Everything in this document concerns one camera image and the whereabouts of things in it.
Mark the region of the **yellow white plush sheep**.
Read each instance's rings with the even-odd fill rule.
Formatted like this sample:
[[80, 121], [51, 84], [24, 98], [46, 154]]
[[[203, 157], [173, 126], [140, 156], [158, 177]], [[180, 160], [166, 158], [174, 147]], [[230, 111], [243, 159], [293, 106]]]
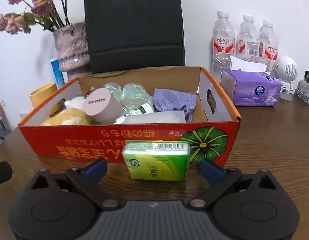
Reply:
[[86, 98], [77, 96], [64, 102], [65, 109], [55, 116], [45, 120], [41, 126], [90, 125], [91, 120], [83, 110]]

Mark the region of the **green tissue packet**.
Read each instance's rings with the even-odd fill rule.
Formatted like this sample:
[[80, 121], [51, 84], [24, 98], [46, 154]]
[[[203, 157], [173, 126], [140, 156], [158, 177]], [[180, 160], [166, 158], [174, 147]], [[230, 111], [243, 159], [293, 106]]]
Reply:
[[134, 180], [187, 180], [190, 157], [187, 142], [129, 140], [122, 156]]

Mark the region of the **pink cylindrical container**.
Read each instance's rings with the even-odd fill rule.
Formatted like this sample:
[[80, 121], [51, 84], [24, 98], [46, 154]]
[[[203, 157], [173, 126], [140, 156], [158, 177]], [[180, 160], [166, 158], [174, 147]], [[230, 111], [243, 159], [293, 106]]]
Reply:
[[86, 98], [83, 110], [101, 125], [113, 124], [124, 113], [123, 107], [107, 88], [98, 88]]

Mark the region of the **small green capped bottle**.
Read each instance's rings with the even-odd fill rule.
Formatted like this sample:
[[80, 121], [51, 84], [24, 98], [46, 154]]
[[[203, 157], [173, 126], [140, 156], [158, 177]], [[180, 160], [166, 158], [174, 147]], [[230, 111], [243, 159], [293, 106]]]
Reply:
[[154, 110], [149, 103], [144, 103], [143, 105], [129, 112], [130, 115], [142, 115], [142, 114], [151, 114], [151, 113], [154, 113]]

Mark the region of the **iridescent plastic wrap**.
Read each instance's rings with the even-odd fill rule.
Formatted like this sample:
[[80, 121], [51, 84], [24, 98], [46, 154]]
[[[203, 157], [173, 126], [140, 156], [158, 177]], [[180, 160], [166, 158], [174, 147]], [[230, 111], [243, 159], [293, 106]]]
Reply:
[[121, 103], [126, 113], [145, 103], [149, 104], [151, 109], [154, 110], [153, 99], [141, 84], [127, 83], [121, 88], [117, 83], [108, 82], [104, 85], [104, 88], [107, 88], [116, 100]]

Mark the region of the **purple drawstring pouch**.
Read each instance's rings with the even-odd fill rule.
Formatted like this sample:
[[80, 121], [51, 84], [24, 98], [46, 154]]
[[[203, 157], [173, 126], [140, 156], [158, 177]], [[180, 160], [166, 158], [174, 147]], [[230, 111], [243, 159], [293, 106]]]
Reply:
[[195, 94], [171, 89], [155, 88], [153, 102], [157, 111], [183, 111], [186, 122], [192, 122], [193, 111], [197, 105]]

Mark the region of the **red cardboard box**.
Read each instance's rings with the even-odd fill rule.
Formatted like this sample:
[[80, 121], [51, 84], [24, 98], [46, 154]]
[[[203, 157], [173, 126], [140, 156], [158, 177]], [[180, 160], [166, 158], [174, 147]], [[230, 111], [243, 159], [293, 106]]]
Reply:
[[[138, 83], [149, 94], [156, 88], [192, 93], [197, 98], [193, 119], [182, 124], [43, 125], [50, 109], [61, 100], [71, 100], [109, 82], [121, 86]], [[153, 67], [75, 78], [32, 110], [19, 128], [35, 154], [47, 157], [74, 161], [105, 158], [110, 163], [121, 163], [127, 140], [185, 140], [192, 148], [192, 164], [203, 156], [224, 165], [241, 120], [229, 96], [203, 67]]]

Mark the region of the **yellow ceramic mug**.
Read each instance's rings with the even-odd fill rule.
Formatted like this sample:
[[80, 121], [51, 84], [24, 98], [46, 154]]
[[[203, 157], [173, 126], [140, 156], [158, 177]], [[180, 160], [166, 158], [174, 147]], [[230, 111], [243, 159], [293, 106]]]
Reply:
[[43, 101], [45, 101], [51, 94], [57, 90], [55, 82], [47, 83], [30, 93], [30, 101], [33, 108], [39, 106]]

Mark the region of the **purple tissue pack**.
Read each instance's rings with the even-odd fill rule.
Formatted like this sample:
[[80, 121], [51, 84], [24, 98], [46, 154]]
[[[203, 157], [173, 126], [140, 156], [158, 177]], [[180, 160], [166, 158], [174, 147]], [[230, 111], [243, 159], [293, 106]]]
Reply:
[[266, 72], [264, 63], [230, 57], [230, 67], [222, 71], [221, 86], [235, 106], [277, 105], [281, 82]]

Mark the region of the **blue white tube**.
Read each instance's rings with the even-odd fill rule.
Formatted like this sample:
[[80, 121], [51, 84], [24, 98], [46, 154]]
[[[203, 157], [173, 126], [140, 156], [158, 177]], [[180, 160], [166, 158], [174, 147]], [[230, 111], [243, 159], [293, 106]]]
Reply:
[[59, 69], [59, 61], [57, 58], [50, 60], [52, 71], [55, 77], [57, 88], [60, 89], [63, 85], [65, 85], [64, 77], [62, 72]]

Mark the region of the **clear container with black items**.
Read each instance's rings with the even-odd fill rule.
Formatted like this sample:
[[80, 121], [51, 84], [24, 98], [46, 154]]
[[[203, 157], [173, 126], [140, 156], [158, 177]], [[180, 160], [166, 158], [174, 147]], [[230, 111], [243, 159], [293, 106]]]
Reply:
[[309, 104], [309, 70], [305, 71], [304, 79], [298, 83], [295, 94]]

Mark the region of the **white round speaker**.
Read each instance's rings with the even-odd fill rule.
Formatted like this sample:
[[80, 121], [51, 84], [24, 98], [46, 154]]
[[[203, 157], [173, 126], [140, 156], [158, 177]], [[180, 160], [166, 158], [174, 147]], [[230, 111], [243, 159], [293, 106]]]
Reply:
[[297, 63], [289, 56], [281, 56], [276, 68], [276, 73], [281, 82], [279, 97], [286, 101], [292, 101], [290, 91], [293, 90], [292, 82], [298, 77]]

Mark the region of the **middle water bottle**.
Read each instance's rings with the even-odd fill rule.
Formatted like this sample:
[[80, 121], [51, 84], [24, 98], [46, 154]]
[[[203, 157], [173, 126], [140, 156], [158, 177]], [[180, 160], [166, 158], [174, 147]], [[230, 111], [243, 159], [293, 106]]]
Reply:
[[244, 15], [236, 38], [237, 58], [249, 62], [256, 61], [259, 56], [258, 35], [253, 16]]

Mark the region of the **water bottle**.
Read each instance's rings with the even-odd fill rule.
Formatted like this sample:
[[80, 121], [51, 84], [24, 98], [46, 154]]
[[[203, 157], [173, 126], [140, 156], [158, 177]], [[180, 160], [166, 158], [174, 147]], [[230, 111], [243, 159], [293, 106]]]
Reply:
[[259, 56], [258, 35], [253, 16], [244, 15], [236, 38], [237, 58], [249, 62], [256, 61]]
[[222, 72], [231, 65], [235, 53], [235, 32], [229, 21], [229, 13], [217, 12], [217, 21], [212, 31], [212, 74], [220, 82]]
[[258, 63], [264, 63], [267, 66], [266, 71], [272, 72], [278, 61], [279, 42], [274, 32], [273, 23], [264, 20], [257, 37], [259, 43]]

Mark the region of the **right water bottle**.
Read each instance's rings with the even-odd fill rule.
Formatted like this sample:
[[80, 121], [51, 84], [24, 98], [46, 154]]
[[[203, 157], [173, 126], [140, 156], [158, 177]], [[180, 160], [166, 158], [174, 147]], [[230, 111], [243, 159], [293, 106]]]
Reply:
[[279, 42], [274, 32], [273, 23], [264, 20], [257, 37], [259, 43], [258, 63], [264, 63], [267, 66], [266, 71], [272, 72], [278, 61]]

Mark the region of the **purple ceramic vase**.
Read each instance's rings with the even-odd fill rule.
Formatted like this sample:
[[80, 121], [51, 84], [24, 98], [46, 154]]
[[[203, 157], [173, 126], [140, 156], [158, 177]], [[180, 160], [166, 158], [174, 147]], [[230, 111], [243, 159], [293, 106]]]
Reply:
[[68, 81], [91, 74], [86, 23], [75, 23], [53, 32], [59, 70]]

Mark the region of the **left water bottle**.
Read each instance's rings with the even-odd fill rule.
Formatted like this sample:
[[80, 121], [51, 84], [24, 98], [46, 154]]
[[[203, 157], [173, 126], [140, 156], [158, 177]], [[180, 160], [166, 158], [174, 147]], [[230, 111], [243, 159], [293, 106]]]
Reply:
[[217, 21], [212, 31], [212, 74], [220, 82], [222, 72], [231, 65], [235, 53], [235, 32], [229, 21], [229, 13], [217, 12]]

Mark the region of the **black paper bag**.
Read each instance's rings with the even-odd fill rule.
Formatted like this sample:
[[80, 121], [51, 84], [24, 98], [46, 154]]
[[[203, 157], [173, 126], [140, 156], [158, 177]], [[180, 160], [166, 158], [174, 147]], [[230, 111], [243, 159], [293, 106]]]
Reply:
[[180, 0], [84, 0], [94, 74], [184, 66]]

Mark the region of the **dried pink flowers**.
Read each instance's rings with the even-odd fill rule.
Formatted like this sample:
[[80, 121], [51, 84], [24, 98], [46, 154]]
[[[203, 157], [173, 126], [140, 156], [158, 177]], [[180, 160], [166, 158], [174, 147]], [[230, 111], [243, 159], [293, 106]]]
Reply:
[[40, 25], [54, 32], [69, 26], [67, 0], [7, 0], [9, 5], [26, 4], [23, 12], [0, 14], [0, 31], [10, 35], [31, 33], [31, 27]]

